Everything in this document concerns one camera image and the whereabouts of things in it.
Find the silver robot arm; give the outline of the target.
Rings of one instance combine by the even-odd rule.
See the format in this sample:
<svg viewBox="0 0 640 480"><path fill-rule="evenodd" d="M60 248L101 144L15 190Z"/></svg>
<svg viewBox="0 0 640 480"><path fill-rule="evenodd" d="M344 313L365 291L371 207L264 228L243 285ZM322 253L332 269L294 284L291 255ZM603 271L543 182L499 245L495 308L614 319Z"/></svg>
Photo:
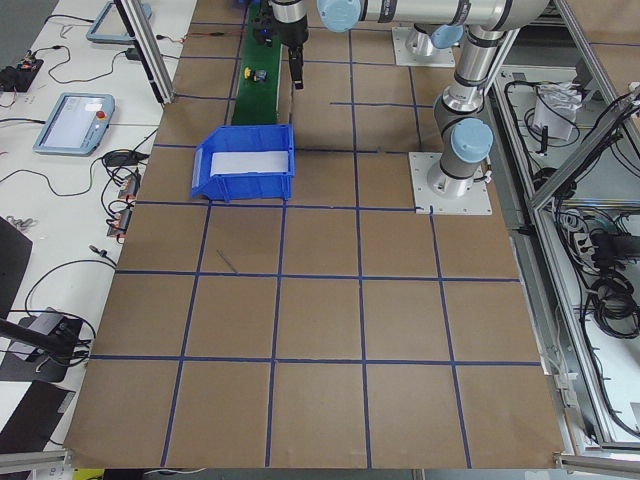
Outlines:
<svg viewBox="0 0 640 480"><path fill-rule="evenodd" d="M458 43L464 33L462 25L414 23L405 40L406 50L418 57L430 57L439 50Z"/></svg>
<svg viewBox="0 0 640 480"><path fill-rule="evenodd" d="M482 109L489 75L505 38L535 20L544 1L319 1L316 9L324 27L343 33L360 22L388 24L408 21L418 42L435 50L459 45L453 81L437 97L434 116L443 152L427 174L429 188L446 199L464 196L478 166L493 145L491 129L477 114Z"/></svg>

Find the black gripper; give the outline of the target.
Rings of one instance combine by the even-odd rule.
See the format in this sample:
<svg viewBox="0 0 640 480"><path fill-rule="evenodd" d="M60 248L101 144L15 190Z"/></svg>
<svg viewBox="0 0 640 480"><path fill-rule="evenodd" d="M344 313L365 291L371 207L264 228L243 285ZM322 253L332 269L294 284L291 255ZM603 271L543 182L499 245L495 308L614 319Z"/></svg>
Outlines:
<svg viewBox="0 0 640 480"><path fill-rule="evenodd" d="M279 22L278 33L281 43L288 48L288 65L294 88L302 90L304 88L303 46L307 41L307 20L300 19L293 23Z"/></svg>

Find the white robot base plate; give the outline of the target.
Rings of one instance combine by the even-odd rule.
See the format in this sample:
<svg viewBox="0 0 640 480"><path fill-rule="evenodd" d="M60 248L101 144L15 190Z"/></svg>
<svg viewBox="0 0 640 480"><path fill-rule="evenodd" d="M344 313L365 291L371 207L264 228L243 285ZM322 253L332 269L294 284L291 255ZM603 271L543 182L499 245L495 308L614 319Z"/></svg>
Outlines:
<svg viewBox="0 0 640 480"><path fill-rule="evenodd" d="M414 209L417 214L488 216L492 214L487 184L480 166L467 179L444 174L438 152L410 152Z"/></svg>

